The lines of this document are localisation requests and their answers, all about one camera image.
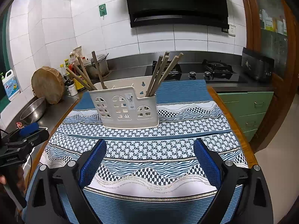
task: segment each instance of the blue patterned tablecloth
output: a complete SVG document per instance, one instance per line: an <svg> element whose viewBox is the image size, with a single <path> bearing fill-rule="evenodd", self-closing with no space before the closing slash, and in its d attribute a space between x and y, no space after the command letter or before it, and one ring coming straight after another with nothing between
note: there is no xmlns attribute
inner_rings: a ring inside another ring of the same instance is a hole
<svg viewBox="0 0 299 224"><path fill-rule="evenodd" d="M49 140L40 162L64 166L98 139L107 153L84 193L105 224L197 223L212 201L211 186L193 152L200 137L224 160L247 167L238 140L203 80L165 82L157 91L159 126L142 130L104 128L85 93ZM222 220L230 220L242 186L236 187ZM78 223L64 189L59 193L72 223Z"/></svg>

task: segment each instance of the wooden table edge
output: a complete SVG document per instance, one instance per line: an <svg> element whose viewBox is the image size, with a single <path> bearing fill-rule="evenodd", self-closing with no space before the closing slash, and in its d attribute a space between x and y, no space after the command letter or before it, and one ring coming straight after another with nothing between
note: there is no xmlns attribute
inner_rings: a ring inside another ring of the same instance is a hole
<svg viewBox="0 0 299 224"><path fill-rule="evenodd" d="M35 172L35 169L37 168L37 165L39 163L39 160L41 159L41 155L42 153L44 152L44 149L46 147L46 145L48 144L49 140L51 139L51 137L54 135L54 133L56 132L57 128L61 125L61 123L63 122L63 120L68 116L68 114L73 110L73 108L79 103L80 99L77 99L73 105L68 109L68 111L65 112L65 114L61 117L61 119L58 121L58 123L54 126L53 130L51 131L50 133L50 136L49 136L49 139L47 141L45 141L41 148L39 149L35 159L32 161L32 165L31 165L31 174L29 176L29 172L28 174L26 175L26 178L25 178L25 186L26 186L26 189L28 188L27 184L28 184L28 178L30 177L30 180Z"/></svg>
<svg viewBox="0 0 299 224"><path fill-rule="evenodd" d="M211 86L207 86L207 90L211 97L213 98L214 102L219 106L219 108L222 110L223 114L225 115L229 125L231 126L232 131L238 138L241 148L243 150L244 156L246 158L248 167L251 168L253 165L258 164L257 159L255 158L255 155L246 140L245 135L243 134L242 130L240 129L238 123L236 122L235 118L231 115L231 113L226 108L225 104L223 103L222 99L219 97L219 95L215 92L215 90Z"/></svg>

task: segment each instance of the glass cabinet door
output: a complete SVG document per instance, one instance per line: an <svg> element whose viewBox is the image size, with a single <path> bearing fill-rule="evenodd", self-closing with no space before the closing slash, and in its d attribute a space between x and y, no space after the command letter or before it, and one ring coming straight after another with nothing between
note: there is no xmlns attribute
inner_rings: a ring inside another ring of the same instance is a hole
<svg viewBox="0 0 299 224"><path fill-rule="evenodd" d="M256 0L261 23L261 54L275 60L274 72L284 77L288 52L286 18L281 0Z"/></svg>

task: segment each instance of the black range hood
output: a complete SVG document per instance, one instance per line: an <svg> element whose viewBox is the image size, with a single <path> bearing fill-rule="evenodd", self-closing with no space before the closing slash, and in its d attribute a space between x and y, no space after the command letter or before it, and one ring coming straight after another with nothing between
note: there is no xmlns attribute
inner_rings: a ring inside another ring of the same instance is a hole
<svg viewBox="0 0 299 224"><path fill-rule="evenodd" d="M201 24L229 29L226 0L127 0L131 27Z"/></svg>

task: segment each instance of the white plastic utensil holder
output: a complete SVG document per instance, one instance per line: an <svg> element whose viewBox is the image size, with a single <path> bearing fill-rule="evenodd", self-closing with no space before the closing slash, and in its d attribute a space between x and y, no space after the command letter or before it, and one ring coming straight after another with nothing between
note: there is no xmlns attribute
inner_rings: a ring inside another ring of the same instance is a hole
<svg viewBox="0 0 299 224"><path fill-rule="evenodd" d="M151 77L106 81L105 90L101 83L95 84L98 90L89 94L104 127L129 130L159 125L156 97L145 96Z"/></svg>

